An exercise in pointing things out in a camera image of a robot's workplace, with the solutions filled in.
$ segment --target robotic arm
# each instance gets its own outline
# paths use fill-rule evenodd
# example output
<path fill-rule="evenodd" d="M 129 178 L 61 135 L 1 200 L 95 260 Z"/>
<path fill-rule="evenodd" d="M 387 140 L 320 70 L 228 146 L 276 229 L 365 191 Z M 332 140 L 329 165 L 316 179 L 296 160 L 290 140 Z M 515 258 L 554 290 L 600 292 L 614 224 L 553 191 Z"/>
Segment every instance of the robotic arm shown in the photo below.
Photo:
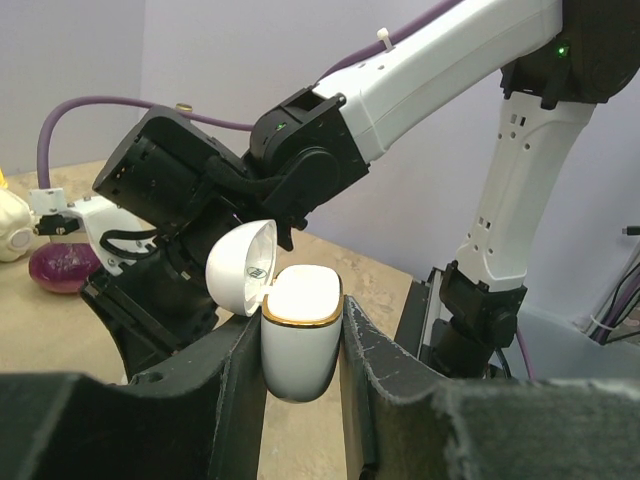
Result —
<path fill-rule="evenodd" d="M 467 0 L 267 112 L 242 158 L 177 112 L 152 109 L 94 189 L 151 223 L 154 246 L 134 261 L 123 257 L 121 273 L 99 271 L 82 292 L 129 376 L 215 324 L 203 273 L 222 235 L 273 218 L 281 246 L 293 248 L 291 228 L 305 228 L 309 212 L 368 173 L 426 116 L 502 68 L 494 160 L 474 223 L 447 267 L 440 296 L 453 319 L 430 359 L 447 376 L 482 375 L 515 335 L 531 243 L 564 159 L 595 105 L 638 70 L 638 18 L 638 2 Z"/>

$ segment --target green led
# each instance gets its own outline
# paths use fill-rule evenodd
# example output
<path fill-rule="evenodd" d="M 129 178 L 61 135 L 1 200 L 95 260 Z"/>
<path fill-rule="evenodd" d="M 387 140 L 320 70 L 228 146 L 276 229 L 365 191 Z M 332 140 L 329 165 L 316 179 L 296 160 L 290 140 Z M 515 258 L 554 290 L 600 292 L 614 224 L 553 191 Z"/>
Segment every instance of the green led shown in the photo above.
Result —
<path fill-rule="evenodd" d="M 558 56 L 560 58 L 565 58 L 569 55 L 569 47 L 567 45 L 563 45 L 558 47 Z"/>

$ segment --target white wall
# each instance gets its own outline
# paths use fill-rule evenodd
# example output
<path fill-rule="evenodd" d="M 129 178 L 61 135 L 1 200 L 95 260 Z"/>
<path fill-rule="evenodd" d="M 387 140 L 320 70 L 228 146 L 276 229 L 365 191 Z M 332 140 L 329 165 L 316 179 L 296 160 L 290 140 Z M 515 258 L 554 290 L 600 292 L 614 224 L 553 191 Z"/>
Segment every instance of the white wall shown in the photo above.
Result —
<path fill-rule="evenodd" d="M 81 95 L 138 97 L 144 0 L 0 1 L 0 167 L 35 170 L 40 126 Z M 85 107 L 56 129 L 53 166 L 106 158 L 137 119 L 122 107 Z"/>
<path fill-rule="evenodd" d="M 378 28 L 434 0 L 154 0 L 146 9 L 142 96 L 252 122 Z M 452 259 L 475 214 L 497 132 L 494 74 L 402 138 L 371 174 L 319 208 L 309 230 L 426 278 Z M 589 312 L 630 255 L 640 222 L 640 79 L 598 107 L 574 148 L 534 244 L 528 302 Z M 214 133 L 242 153 L 246 134 Z"/>

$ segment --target wooden table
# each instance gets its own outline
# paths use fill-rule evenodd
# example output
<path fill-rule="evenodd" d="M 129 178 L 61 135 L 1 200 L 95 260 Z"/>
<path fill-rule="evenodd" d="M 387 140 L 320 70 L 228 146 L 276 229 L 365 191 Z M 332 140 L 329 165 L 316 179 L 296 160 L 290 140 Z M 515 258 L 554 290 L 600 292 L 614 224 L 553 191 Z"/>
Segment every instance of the wooden table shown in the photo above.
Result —
<path fill-rule="evenodd" d="M 67 199 L 91 194 L 103 162 L 52 171 L 52 184 Z M 35 174 L 10 177 L 9 188 L 26 198 Z M 40 244 L 46 239 L 39 239 Z M 294 232 L 293 252 L 279 250 L 278 268 L 324 265 L 342 277 L 371 319 L 393 337 L 411 277 L 304 232 Z M 28 259 L 0 263 L 0 371 L 82 371 L 119 382 L 122 362 L 107 330 L 77 296 L 40 289 L 27 271 Z M 337 375 L 319 400 L 291 405 L 268 396 L 262 436 L 260 479 L 344 479 L 344 441 Z"/>

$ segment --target hinged lid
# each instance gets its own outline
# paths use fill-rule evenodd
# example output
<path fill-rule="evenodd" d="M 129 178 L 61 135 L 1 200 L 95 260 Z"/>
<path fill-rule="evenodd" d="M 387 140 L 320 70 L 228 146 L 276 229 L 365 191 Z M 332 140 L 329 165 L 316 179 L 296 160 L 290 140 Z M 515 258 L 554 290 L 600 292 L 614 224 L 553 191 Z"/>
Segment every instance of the hinged lid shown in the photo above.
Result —
<path fill-rule="evenodd" d="M 273 280 L 277 246 L 274 220 L 245 223 L 223 236 L 207 258 L 211 298 L 232 313 L 253 315 Z"/>

